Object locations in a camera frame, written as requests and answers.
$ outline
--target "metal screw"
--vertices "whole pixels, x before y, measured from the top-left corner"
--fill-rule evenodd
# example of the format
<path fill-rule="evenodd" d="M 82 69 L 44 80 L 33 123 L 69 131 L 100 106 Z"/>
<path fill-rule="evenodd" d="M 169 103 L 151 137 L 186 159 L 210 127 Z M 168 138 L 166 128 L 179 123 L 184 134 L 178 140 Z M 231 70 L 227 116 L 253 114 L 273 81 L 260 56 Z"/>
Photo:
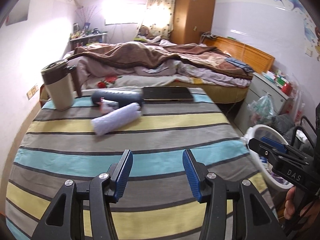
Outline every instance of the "metal screw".
<path fill-rule="evenodd" d="M 217 175 L 216 175 L 215 173 L 213 173 L 213 172 L 209 172 L 209 173 L 207 174 L 207 177 L 208 177 L 209 179 L 215 179 L 215 178 L 217 177 Z"/>
<path fill-rule="evenodd" d="M 245 186 L 250 186 L 250 185 L 251 185 L 251 182 L 250 182 L 250 180 L 244 179 L 244 180 L 242 181 L 242 184 L 245 185 Z"/>
<path fill-rule="evenodd" d="M 71 186 L 72 184 L 73 184 L 73 180 L 72 179 L 68 179 L 64 183 L 64 185 L 66 185 L 66 186 Z"/>
<path fill-rule="evenodd" d="M 100 179 L 106 179 L 107 177 L 109 177 L 109 174 L 108 174 L 108 173 L 101 173 L 101 174 L 99 175 L 99 178 L 100 178 Z"/>

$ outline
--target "black cylindrical pillow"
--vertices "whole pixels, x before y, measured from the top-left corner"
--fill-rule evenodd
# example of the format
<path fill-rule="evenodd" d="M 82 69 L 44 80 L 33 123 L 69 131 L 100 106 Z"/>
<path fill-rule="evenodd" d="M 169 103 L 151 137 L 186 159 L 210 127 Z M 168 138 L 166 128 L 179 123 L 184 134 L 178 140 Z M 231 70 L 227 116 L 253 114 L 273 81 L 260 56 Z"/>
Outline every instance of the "black cylindrical pillow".
<path fill-rule="evenodd" d="M 131 103 L 138 103 L 142 106 L 142 97 L 140 93 L 132 91 L 121 91 L 121 90 L 101 90 L 95 91 L 91 95 L 92 103 L 98 105 L 101 98 L 109 101 L 115 101 L 119 103 L 119 107 L 127 106 Z"/>

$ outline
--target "curtain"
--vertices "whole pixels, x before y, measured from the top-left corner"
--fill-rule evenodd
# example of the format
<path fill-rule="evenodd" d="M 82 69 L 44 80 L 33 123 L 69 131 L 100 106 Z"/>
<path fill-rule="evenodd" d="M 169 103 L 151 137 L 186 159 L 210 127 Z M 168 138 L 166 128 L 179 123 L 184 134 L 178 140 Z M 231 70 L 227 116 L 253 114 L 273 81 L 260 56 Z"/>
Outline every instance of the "curtain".
<path fill-rule="evenodd" d="M 150 34 L 154 37 L 161 35 L 168 38 L 173 26 L 173 12 L 176 0 L 148 0 L 147 9 L 142 25 L 149 28 Z"/>

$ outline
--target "drawer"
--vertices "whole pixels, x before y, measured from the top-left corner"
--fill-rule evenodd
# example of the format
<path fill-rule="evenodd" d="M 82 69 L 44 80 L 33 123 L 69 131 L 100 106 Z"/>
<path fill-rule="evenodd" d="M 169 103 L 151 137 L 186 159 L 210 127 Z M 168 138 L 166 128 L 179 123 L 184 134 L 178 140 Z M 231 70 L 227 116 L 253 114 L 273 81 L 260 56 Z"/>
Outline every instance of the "drawer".
<path fill-rule="evenodd" d="M 251 104 L 253 101 L 258 101 L 259 100 L 259 96 L 256 95 L 255 93 L 253 93 L 250 89 L 248 90 L 247 96 L 245 98 L 245 103 L 246 104 Z"/>
<path fill-rule="evenodd" d="M 286 103 L 286 99 L 284 97 L 282 97 L 272 87 L 270 87 L 268 84 L 263 82 L 261 79 L 254 77 L 252 79 L 252 82 L 251 82 L 249 89 L 252 92 L 254 92 L 259 98 L 263 97 L 267 93 L 269 95 L 271 95 L 274 111 L 277 114 L 281 113 L 281 110 L 283 109 L 283 107 Z"/>
<path fill-rule="evenodd" d="M 243 102 L 242 106 L 240 107 L 240 110 L 234 120 L 235 125 L 239 128 L 239 130 L 246 134 L 247 129 L 249 127 L 254 126 L 254 124 L 251 122 L 251 113 L 248 109 L 248 105 Z"/>

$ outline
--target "white fluffy roll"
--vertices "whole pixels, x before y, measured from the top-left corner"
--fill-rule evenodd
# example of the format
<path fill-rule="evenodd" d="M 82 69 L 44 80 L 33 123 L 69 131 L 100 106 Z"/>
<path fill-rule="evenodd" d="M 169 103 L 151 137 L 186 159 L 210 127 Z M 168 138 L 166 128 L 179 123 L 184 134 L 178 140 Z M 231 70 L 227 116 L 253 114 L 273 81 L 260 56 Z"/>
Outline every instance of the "white fluffy roll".
<path fill-rule="evenodd" d="M 101 136 L 111 131 L 117 130 L 141 116 L 138 103 L 121 107 L 109 114 L 91 120 L 94 132 Z"/>

